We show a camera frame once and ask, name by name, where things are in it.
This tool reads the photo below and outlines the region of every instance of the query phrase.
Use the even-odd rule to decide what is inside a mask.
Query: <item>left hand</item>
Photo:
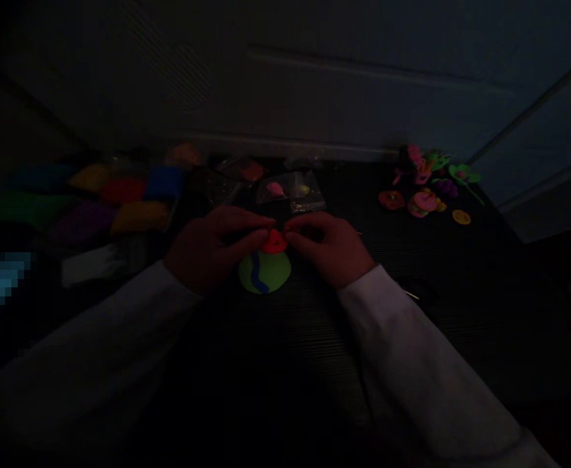
[[[216,289],[232,268],[268,239],[275,223],[242,208],[221,206],[205,218],[190,221],[164,258],[164,266],[192,292],[205,295]],[[223,236],[256,229],[242,240],[225,246]]]

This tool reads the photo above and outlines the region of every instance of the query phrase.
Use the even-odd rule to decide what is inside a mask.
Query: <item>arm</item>
[[[233,207],[193,220],[164,261],[8,363],[0,370],[2,439],[37,452],[117,447],[153,397],[192,307],[268,231],[232,246],[220,237],[273,223]]]
[[[374,263],[354,229],[326,213],[286,229],[322,229],[321,244],[286,239],[338,290],[362,351],[375,423],[406,458],[452,466],[557,466],[442,333]]]

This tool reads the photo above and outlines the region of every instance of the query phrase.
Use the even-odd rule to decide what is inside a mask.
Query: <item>red clay piece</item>
[[[261,247],[261,251],[265,254],[278,254],[283,252],[287,247],[287,242],[279,231],[271,229],[271,234],[266,243]]]

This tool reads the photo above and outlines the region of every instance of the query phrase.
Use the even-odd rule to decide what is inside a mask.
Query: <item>purple grapes toy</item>
[[[457,198],[459,196],[457,186],[450,179],[437,179],[435,181],[435,192],[448,198]]]

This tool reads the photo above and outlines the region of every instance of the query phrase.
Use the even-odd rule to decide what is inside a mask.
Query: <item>hand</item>
[[[298,233],[304,226],[324,231],[322,243]],[[344,219],[327,213],[308,213],[285,223],[285,239],[318,268],[335,289],[342,289],[372,270],[376,263],[357,231]]]
[[[186,288],[205,295],[216,289],[243,257],[266,242],[274,223],[274,219],[242,208],[218,207],[181,230],[164,258],[164,266]],[[256,231],[229,247],[221,241],[223,236],[244,229]]]

